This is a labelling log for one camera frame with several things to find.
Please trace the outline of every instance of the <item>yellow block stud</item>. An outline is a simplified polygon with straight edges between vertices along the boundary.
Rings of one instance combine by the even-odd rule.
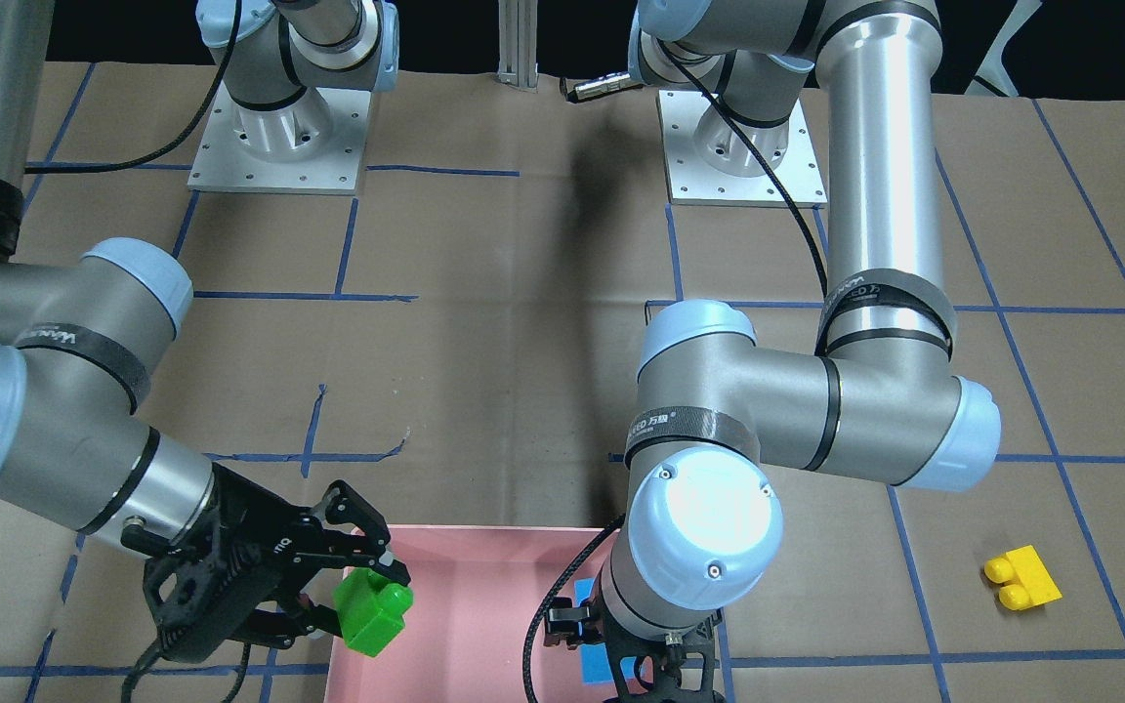
[[[1010,611],[1026,611],[1062,597],[1030,544],[989,559],[983,564],[983,575],[992,583],[1005,584],[999,597]]]

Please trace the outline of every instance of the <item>blue block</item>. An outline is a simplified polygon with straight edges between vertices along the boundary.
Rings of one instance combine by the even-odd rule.
[[[593,593],[594,579],[585,578],[575,583],[575,602],[580,604],[590,593]],[[624,681],[631,681],[637,675],[633,673],[633,659],[624,659],[620,668],[624,673]],[[611,665],[606,663],[605,645],[580,645],[580,679],[586,685],[613,684],[615,677],[611,676]]]

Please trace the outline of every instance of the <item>white mounting plate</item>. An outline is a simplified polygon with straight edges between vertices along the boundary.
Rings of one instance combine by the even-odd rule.
[[[194,157],[189,188],[215,192],[353,196],[362,172],[371,93],[317,90],[330,103],[334,128],[325,151],[303,161],[264,161],[251,154],[233,132],[233,99],[220,85],[202,132],[201,146]]]
[[[701,116],[710,102],[692,90],[659,90],[657,110],[663,120],[663,147],[666,156],[666,187],[675,205],[746,205],[754,208],[786,208],[784,196],[766,174],[734,177],[711,166],[693,143]],[[813,155],[810,128],[804,124],[801,102],[789,117],[789,147],[775,168],[795,204],[822,205],[827,201],[822,174]]]

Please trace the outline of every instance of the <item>cable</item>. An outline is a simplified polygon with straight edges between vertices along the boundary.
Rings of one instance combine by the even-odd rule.
[[[143,651],[142,657],[137,658],[137,663],[133,664],[129,675],[124,677],[124,684],[120,684],[120,703],[133,703],[133,691],[137,688],[137,682],[142,681],[142,677],[146,676],[147,673],[151,673],[151,668],[159,663],[160,658],[162,658],[162,650],[159,648],[159,640],[154,640]],[[241,685],[245,684],[246,669],[249,668],[250,643],[248,641],[241,649],[241,661],[233,668],[233,672],[236,672],[237,675],[236,679],[233,681],[233,690],[228,691],[228,694],[219,703],[233,703],[233,699],[236,699],[237,693],[241,693]]]
[[[584,566],[588,557],[593,556],[594,551],[597,551],[597,547],[602,547],[602,542],[605,542],[606,538],[611,537],[616,529],[621,529],[622,525],[624,525],[624,516],[620,515],[611,521],[611,524],[603,526],[596,537],[588,540],[588,544],[584,549],[580,549],[579,555],[576,555],[575,559],[572,559],[572,564],[567,565],[566,569],[562,569],[562,575],[554,582],[554,586],[550,587],[549,593],[546,593],[540,609],[537,609],[537,614],[532,615],[532,622],[528,625],[528,637],[523,638],[523,695],[526,695],[528,703],[540,703],[537,700],[537,690],[532,688],[532,643],[537,640],[537,629],[541,627],[541,622],[544,620],[544,612],[550,609],[554,597],[562,591],[566,583],[572,580],[575,571],[580,570],[580,566]]]
[[[788,189],[784,188],[784,183],[781,182],[781,179],[776,178],[775,172],[773,172],[772,166],[770,166],[770,164],[766,163],[766,159],[763,157],[763,154],[762,152],[758,151],[758,147],[754,146],[754,143],[740,129],[740,126],[737,126],[736,120],[731,119],[731,115],[729,115],[728,109],[723,107],[718,99],[714,98],[714,94],[710,92],[710,90],[706,89],[706,87],[703,85],[700,80],[698,80],[698,76],[688,72],[688,69],[686,69],[684,64],[680,62],[678,58],[675,57],[675,54],[672,54],[669,52],[669,48],[668,46],[666,46],[665,40],[658,40],[657,44],[662,46],[663,54],[665,54],[666,58],[669,60],[670,65],[674,65],[676,71],[682,72],[682,74],[684,74],[684,76],[688,79],[688,83],[692,83],[693,88],[698,89],[698,92],[705,94],[706,100],[710,101],[710,106],[713,106],[714,111],[719,112],[719,116],[722,117],[723,124],[727,124],[728,128],[737,134],[737,138],[740,138],[740,143],[744,144],[746,148],[749,148],[749,153],[754,155],[754,159],[758,162],[758,165],[763,166],[764,172],[766,172],[767,178],[772,179],[772,183],[775,186],[776,190],[778,190],[781,195],[784,196],[784,204],[789,206],[790,211],[793,213],[793,218],[798,223],[798,226],[801,227],[801,236],[804,237],[804,244],[807,244],[807,246],[809,246],[810,249],[810,258],[813,259],[813,272],[818,274],[818,288],[822,290],[822,297],[826,298],[827,271],[825,264],[822,263],[822,254],[818,252],[818,244],[816,244],[816,242],[813,241],[813,236],[811,236],[810,234],[810,228],[807,226],[807,224],[804,224],[804,218],[801,217],[801,210],[800,208],[798,208],[798,204],[795,204],[793,197],[789,195],[789,191]]]
[[[236,681],[233,681],[233,690],[225,695],[224,700],[219,703],[233,703],[233,699],[237,697],[237,693],[241,691],[241,685],[245,684],[246,681],[246,669],[250,668],[250,643],[246,641],[245,647],[241,649],[241,661],[237,663]]]
[[[90,165],[63,165],[63,166],[28,166],[24,170],[27,174],[102,174],[108,172],[122,172],[125,169],[132,169],[134,166],[140,166],[142,164],[148,164],[151,161],[168,154],[173,148],[180,146],[184,139],[189,138],[190,134],[194,134],[194,129],[197,128],[197,124],[202,120],[202,115],[206,115],[206,108],[212,106],[212,100],[215,100],[215,93],[218,92],[219,83],[224,81],[224,71],[227,71],[228,60],[233,58],[233,46],[237,44],[237,31],[241,29],[241,0],[235,0],[233,4],[233,31],[228,35],[228,48],[224,53],[224,58],[219,60],[219,66],[215,70],[215,80],[210,82],[210,90],[207,90],[206,98],[202,99],[202,106],[197,109],[194,119],[189,121],[189,125],[184,126],[184,129],[176,137],[171,139],[166,145],[156,148],[155,152],[146,154],[144,156],[138,156],[137,159],[129,161],[122,161],[119,164],[90,164]]]

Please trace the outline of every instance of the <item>green block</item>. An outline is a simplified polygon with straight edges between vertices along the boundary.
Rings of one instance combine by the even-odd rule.
[[[332,592],[332,602],[344,645],[375,657],[406,627],[403,614],[415,595],[371,569],[353,569]]]

